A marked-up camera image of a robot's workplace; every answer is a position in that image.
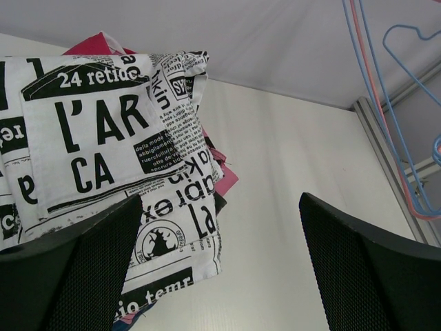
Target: newspaper print fabric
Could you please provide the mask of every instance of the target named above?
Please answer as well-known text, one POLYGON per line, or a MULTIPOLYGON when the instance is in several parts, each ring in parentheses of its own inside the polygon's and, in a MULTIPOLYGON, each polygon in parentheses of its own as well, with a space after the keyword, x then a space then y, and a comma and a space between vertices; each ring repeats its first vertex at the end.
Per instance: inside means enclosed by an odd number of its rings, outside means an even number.
MULTIPOLYGON (((5 176, 20 215, 23 230, 38 220, 37 194, 30 164, 25 121, 21 110, 20 91, 30 81, 22 82, 9 72, 6 60, 0 60, 0 153, 5 166, 5 176)), ((20 58, 22 74, 33 79, 44 75, 41 62, 37 58, 20 58)))
MULTIPOLYGON (((32 219, 21 235, 30 240, 88 218, 130 194, 141 195, 144 213, 115 321, 168 292, 221 272, 221 238, 214 209, 214 184, 222 177, 222 171, 205 145, 196 116, 206 81, 207 58, 204 52, 150 55, 154 71, 148 95, 166 130, 170 131, 171 141, 183 155, 184 172, 155 179, 90 204, 57 210, 48 218, 38 220, 29 155, 13 168, 11 165, 17 160, 9 156, 6 161, 6 172, 12 174, 8 182, 14 184, 16 192, 13 195, 17 194, 22 209, 32 219)), ((111 59, 99 57, 96 61, 109 63, 111 59)), ((38 65, 38 61, 26 63, 38 65)), ((1 119, 7 116, 1 115, 0 112, 0 126, 3 127, 1 119)), ((26 129, 24 121, 22 124, 18 127, 21 133, 26 129)), ((15 134, 18 140, 22 139, 20 132, 15 134)))
POLYGON ((0 251, 19 243, 21 235, 20 216, 5 176, 5 166, 0 155, 0 251))
POLYGON ((221 273, 221 238, 206 237, 127 272, 114 321, 221 273))
MULTIPOLYGON (((111 65, 84 57, 39 61, 49 71, 22 89, 21 108, 41 210, 88 203, 183 170, 147 95, 152 66, 145 55, 112 57, 111 65)), ((28 81, 20 58, 6 63, 28 81)))
MULTIPOLYGON (((111 36, 109 36, 105 32, 100 32, 90 38, 87 38, 85 41, 82 41, 80 44, 74 46, 64 54, 111 55, 136 53, 132 50, 122 48, 122 46, 111 36)), ((189 100, 192 102, 193 108, 197 111, 199 105, 201 104, 203 91, 207 83, 208 77, 205 68, 209 57, 206 52, 181 52, 181 54, 183 55, 183 58, 185 60, 185 63, 183 65, 185 75, 185 88, 187 90, 189 100)), ((164 56, 165 55, 162 54, 159 55, 158 58, 163 59, 164 56)), ((207 142, 208 137, 205 132, 204 136, 207 142)), ((217 158, 215 155, 215 152, 217 151, 215 150, 214 146, 211 146, 209 144, 208 146, 209 150, 213 153, 214 160, 216 160, 216 163, 212 164, 213 178, 216 182, 215 188, 216 191, 218 188, 222 189, 222 195, 224 195, 224 193, 237 182, 237 177, 231 170, 226 167, 225 164, 219 163, 219 158, 217 158)))

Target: printed logo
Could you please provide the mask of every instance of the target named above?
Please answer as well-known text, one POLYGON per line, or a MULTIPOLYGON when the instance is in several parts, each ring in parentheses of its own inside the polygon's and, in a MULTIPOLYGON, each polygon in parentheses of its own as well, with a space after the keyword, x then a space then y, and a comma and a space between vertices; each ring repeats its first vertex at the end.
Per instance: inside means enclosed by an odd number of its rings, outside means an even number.
POLYGON ((185 87, 185 77, 179 76, 170 79, 170 84, 172 85, 174 94, 176 97, 181 97, 187 94, 187 88, 185 87))
POLYGON ((135 245, 136 260, 145 263, 184 245, 184 232, 174 222, 166 219, 152 221, 138 234, 135 245))

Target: metal frame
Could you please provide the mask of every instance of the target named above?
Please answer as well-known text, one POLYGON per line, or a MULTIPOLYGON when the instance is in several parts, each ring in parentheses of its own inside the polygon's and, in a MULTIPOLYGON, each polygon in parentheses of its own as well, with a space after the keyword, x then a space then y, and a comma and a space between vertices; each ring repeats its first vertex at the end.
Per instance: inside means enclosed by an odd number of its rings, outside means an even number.
MULTIPOLYGON (((422 71, 418 75, 418 79, 426 84, 438 77, 441 74, 441 57, 433 62, 426 70, 422 71)), ((403 85, 396 92, 389 96, 389 100, 393 107, 402 103, 409 97, 411 97, 419 89, 419 85, 415 81, 410 81, 403 85)), ((404 197, 404 192, 401 186, 401 180, 396 167, 395 159, 392 156, 386 139, 382 133, 380 124, 378 123, 377 117, 373 112, 373 106, 368 99, 360 97, 354 105, 354 110, 356 111, 363 128, 365 129, 367 136, 371 142, 373 149, 380 161, 380 164, 386 174, 389 184, 392 187, 393 193, 401 207, 404 217, 411 228, 415 239, 421 243, 427 243, 429 245, 441 247, 441 234, 435 229, 432 222, 423 221, 422 219, 415 218, 409 211, 406 199, 404 197)), ((382 104, 382 111, 386 113, 389 111, 386 103, 382 104)), ((441 167, 435 163, 432 158, 425 159, 414 165, 416 172, 421 179, 427 180, 427 178, 441 171, 441 167)), ((410 168, 405 170, 405 174, 409 179, 410 183, 415 182, 415 177, 412 175, 410 168)))
MULTIPOLYGON (((433 227, 433 224, 431 222, 423 221, 421 219, 415 218, 409 211, 402 190, 401 181, 398 175, 395 160, 392 156, 392 153, 389 150, 389 146, 387 145, 386 139, 381 131, 378 120, 374 115, 373 108, 371 107, 370 102, 368 102, 366 98, 361 97, 359 98, 359 100, 357 100, 354 103, 353 106, 361 121, 363 128, 366 131, 366 134, 378 157, 378 160, 380 161, 384 173, 386 174, 389 184, 392 187, 393 193, 396 196, 398 204, 401 207, 403 215, 407 220, 407 223, 409 224, 409 227, 411 228, 411 231, 415 236, 416 241, 441 247, 441 237, 436 231, 436 229, 433 227)), ((424 171, 425 169, 427 169, 421 165, 424 162, 426 162, 426 167, 427 167, 428 161, 427 160, 423 161, 419 163, 418 166, 419 171, 424 171)))

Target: pink fabric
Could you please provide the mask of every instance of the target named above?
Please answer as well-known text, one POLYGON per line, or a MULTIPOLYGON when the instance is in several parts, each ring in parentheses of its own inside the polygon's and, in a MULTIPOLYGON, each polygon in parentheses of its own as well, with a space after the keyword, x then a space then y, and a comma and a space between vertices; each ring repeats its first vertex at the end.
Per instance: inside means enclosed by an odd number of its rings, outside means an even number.
POLYGON ((102 32, 70 48, 63 55, 112 55, 102 32))
POLYGON ((216 150, 214 148, 210 148, 209 150, 213 154, 213 157, 215 160, 218 160, 221 163, 224 163, 227 160, 227 157, 224 154, 222 154, 221 152, 219 152, 218 150, 216 150))
POLYGON ((223 197, 229 191, 229 189, 232 188, 235 183, 237 183, 239 178, 225 165, 225 163, 222 163, 220 168, 223 171, 224 177, 214 184, 214 189, 223 197))
POLYGON ((130 314, 125 315, 120 321, 126 323, 126 324, 132 324, 134 317, 136 316, 135 312, 132 312, 130 314))

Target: fabric pile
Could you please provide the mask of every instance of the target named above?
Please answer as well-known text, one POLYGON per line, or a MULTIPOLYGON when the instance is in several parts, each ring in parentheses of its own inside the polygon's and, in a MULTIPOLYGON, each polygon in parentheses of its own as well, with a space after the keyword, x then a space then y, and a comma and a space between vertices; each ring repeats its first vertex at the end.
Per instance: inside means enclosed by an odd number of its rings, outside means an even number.
POLYGON ((197 116, 207 61, 135 54, 103 32, 63 56, 0 58, 0 250, 140 194, 114 321, 219 274, 216 216, 238 178, 197 116))

